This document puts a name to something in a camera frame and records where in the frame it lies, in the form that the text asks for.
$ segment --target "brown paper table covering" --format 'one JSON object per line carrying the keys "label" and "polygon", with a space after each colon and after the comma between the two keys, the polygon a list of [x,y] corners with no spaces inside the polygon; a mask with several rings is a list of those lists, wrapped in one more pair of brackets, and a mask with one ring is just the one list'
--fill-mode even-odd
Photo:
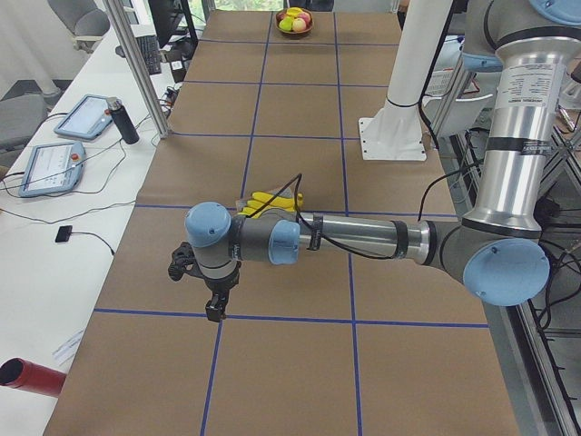
{"label": "brown paper table covering", "polygon": [[[245,263],[229,319],[200,280],[171,282],[183,217],[303,173],[309,211],[413,222],[425,163],[364,162],[395,15],[315,13],[289,39],[268,12],[214,12],[158,145],[46,435],[513,435],[479,301],[412,261],[301,253]],[[455,219],[447,187],[425,217]]]}

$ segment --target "computer monitor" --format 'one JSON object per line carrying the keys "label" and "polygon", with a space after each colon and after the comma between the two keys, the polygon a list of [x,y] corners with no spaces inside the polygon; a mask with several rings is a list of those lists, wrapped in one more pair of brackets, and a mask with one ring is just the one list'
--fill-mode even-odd
{"label": "computer monitor", "polygon": [[190,31],[190,38],[193,42],[198,42],[188,0],[148,0],[148,3],[161,48],[170,42],[184,17]]}

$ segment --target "touchscreen tablet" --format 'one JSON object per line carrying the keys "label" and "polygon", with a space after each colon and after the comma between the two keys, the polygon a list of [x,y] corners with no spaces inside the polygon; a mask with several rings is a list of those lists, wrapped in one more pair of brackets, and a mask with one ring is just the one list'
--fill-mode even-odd
{"label": "touchscreen tablet", "polygon": [[112,121],[106,97],[86,95],[54,129],[56,134],[91,140],[96,138]]}
{"label": "touchscreen tablet", "polygon": [[83,145],[78,141],[37,145],[26,166],[18,194],[35,197],[71,191],[81,178],[84,156]]}

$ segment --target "apple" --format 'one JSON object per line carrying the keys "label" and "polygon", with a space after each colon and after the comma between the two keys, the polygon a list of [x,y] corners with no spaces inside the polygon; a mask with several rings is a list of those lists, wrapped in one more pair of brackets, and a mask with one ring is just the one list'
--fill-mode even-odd
{"label": "apple", "polygon": [[282,19],[279,23],[280,30],[284,30],[285,32],[290,32],[292,30],[292,25],[294,21],[291,16],[286,16]]}
{"label": "apple", "polygon": [[295,18],[292,22],[292,31],[293,32],[303,32],[307,30],[307,23],[302,18]]}
{"label": "apple", "polygon": [[309,24],[310,24],[310,15],[309,14],[307,14],[306,12],[303,11],[297,15],[297,18],[302,18],[303,20],[305,20],[305,23],[307,24],[307,26],[309,26]]}

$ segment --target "blue joint cap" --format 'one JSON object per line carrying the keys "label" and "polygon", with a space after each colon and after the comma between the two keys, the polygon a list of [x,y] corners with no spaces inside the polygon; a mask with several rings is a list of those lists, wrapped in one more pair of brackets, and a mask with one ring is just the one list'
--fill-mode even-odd
{"label": "blue joint cap", "polygon": [[188,242],[194,248],[214,245],[228,233],[230,222],[230,214],[221,204],[197,204],[185,215]]}
{"label": "blue joint cap", "polygon": [[503,239],[480,249],[464,268],[466,288],[496,306],[514,306],[537,295],[550,265],[543,249],[528,239]]}
{"label": "blue joint cap", "polygon": [[502,62],[496,56],[462,53],[464,68],[474,73],[502,71]]}
{"label": "blue joint cap", "polygon": [[299,259],[300,226],[280,220],[272,229],[269,240],[269,259],[274,265],[291,265]]}
{"label": "blue joint cap", "polygon": [[544,16],[559,25],[581,25],[579,0],[528,0]]}

